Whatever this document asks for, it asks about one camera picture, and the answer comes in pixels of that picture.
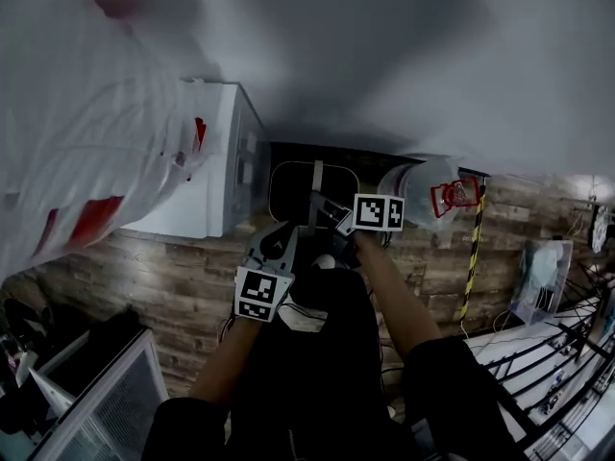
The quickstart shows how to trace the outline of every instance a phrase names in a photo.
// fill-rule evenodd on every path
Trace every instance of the yellow and black striped pole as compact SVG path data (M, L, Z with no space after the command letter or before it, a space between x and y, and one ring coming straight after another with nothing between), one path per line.
M482 213L484 212L484 192L486 187L486 179L482 179L480 185L480 202L477 206L477 218L474 222L474 232L472 233L472 253L470 254L470 271L468 272L468 282L465 285L465 295L463 296L463 306L461 307L461 318L459 321L463 323L465 315L468 313L468 302L470 302L470 294L472 293L472 285L474 284L474 270L477 266L477 258L479 256L480 243L480 228L482 227Z

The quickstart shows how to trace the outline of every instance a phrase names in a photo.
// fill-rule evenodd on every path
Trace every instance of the black sleeve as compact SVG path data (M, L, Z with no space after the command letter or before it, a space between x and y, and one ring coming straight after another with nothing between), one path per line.
M177 398L156 411L141 459L222 458L227 411L203 400Z
M468 461L527 459L508 432L487 374L457 338L422 343L406 358L406 418L425 418L440 452Z

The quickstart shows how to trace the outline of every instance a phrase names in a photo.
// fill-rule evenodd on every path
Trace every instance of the forearm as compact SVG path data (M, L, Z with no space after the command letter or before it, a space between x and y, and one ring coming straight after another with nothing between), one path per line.
M224 341L209 357L189 396L212 404L231 404L234 387L241 377L262 322L237 318Z
M380 243L357 234L357 258L378 299L393 345L406 357L420 343L441 338L437 324L409 291L395 263Z

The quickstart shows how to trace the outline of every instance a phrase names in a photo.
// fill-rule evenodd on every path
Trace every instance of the wooden wall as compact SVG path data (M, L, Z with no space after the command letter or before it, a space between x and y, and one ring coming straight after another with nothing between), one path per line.
M525 241L565 236L580 213L587 227L591 211L583 209L583 204L552 199L533 184L489 180L474 293L465 322L468 332L490 328L494 318L506 310ZM408 287L447 335L461 333L458 319L474 219L471 207L461 210L444 233L406 228L388 249ZM3 295L37 305L42 302L42 291L55 302L83 310L93 320L109 318L131 306L156 335L170 394L183 395L214 350L217 331L230 314L235 267L246 243L268 222L268 217L256 217L230 236L205 240L118 230L79 254L8 279ZM581 230L575 238L575 258L591 261L591 252L584 249L586 235ZM383 367L401 366L380 313L378 319ZM398 373L384 378L392 391L399 379Z

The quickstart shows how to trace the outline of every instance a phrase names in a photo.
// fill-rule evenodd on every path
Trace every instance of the plastic container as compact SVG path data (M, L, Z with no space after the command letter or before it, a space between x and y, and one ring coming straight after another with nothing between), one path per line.
M404 218L422 229L442 231L454 221L457 210L437 217L431 199L431 189L457 180L458 166L449 158L436 158L422 164L405 164L386 173L378 185L381 195L406 199Z
M557 312L573 256L572 241L528 241L510 311L527 325Z

